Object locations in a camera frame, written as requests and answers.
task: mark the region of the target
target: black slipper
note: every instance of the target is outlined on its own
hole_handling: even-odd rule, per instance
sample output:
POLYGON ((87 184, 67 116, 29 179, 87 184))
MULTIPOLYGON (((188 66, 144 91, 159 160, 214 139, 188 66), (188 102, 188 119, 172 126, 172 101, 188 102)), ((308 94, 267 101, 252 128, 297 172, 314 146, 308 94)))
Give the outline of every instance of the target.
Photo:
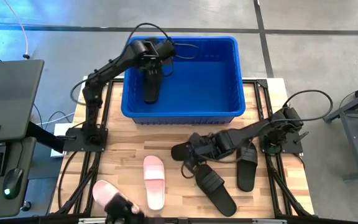
POLYGON ((258 153, 254 143, 248 149, 241 147, 236 152, 237 158, 237 186, 240 190, 250 192, 254 189, 256 167, 258 166, 258 153))
POLYGON ((214 203, 215 207, 226 217, 237 211, 237 205, 223 186, 224 180, 208 165, 200 165, 196 173, 198 187, 214 203))

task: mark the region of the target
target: slide sandal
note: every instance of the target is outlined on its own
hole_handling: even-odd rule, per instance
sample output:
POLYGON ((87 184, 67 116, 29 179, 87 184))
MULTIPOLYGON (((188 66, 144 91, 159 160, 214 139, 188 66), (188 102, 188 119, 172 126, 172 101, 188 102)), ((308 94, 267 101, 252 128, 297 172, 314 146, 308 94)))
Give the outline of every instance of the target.
POLYGON ((147 205, 151 210, 160 210, 165 201, 164 164, 157 156, 146 156, 143 171, 147 205))
POLYGON ((104 208, 105 212, 112 209, 113 213, 119 213, 117 210, 114 210, 114 205, 119 205, 119 207, 129 205, 133 214, 139 214, 141 218, 144 216, 143 212, 137 205, 130 202, 125 195, 113 186, 113 184, 110 184, 105 180, 99 180, 93 185, 92 196, 96 203, 104 208))
POLYGON ((230 217, 235 214, 236 203, 223 186, 224 180, 210 166, 200 165, 196 173, 196 183, 224 216, 230 217))
POLYGON ((236 152, 237 158, 237 186, 240 190, 250 192, 254 189, 256 167, 258 166, 258 153, 254 143, 248 149, 241 147, 236 152))

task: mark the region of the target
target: pink sandal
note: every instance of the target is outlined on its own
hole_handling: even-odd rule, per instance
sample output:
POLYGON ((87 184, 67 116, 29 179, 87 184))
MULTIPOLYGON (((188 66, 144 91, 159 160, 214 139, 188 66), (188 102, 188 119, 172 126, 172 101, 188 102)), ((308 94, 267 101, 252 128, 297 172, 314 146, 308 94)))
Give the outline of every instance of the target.
POLYGON ((143 161, 147 204, 151 210, 160 210, 165 201, 164 164, 157 156, 147 156, 143 161))

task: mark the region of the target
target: white cable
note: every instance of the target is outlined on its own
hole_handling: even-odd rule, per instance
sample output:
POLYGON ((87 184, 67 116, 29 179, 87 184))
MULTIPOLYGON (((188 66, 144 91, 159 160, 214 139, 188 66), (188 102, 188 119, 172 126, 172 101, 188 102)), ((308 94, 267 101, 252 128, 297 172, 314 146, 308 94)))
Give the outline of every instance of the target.
POLYGON ((24 38, 25 38, 25 54, 28 55, 29 54, 29 41, 27 40, 27 34, 25 33, 24 27, 22 22, 20 21, 20 19, 18 18, 18 16, 16 15, 15 11, 13 11, 13 8, 11 7, 11 5, 8 3, 7 0, 4 0, 5 3, 7 4, 7 6, 11 9, 13 15, 16 17, 17 19, 17 23, 19 23, 20 27, 23 30, 23 34, 24 34, 24 38))
POLYGON ((74 115, 74 113, 68 114, 66 116, 62 116, 61 118, 55 119, 53 121, 44 122, 42 124, 50 124, 50 123, 53 123, 53 122, 56 122, 56 121, 60 121, 61 119, 65 119, 65 118, 67 118, 67 117, 69 117, 71 115, 74 115))

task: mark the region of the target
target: computer mouse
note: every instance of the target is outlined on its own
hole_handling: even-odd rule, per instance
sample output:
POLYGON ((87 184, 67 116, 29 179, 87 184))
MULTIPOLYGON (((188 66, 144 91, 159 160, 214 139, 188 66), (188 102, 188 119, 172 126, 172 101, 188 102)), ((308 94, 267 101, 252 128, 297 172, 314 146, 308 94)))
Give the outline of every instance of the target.
POLYGON ((23 170, 19 168, 11 169, 5 174, 2 185, 2 193, 6 199, 14 199, 20 192, 22 185, 23 170))

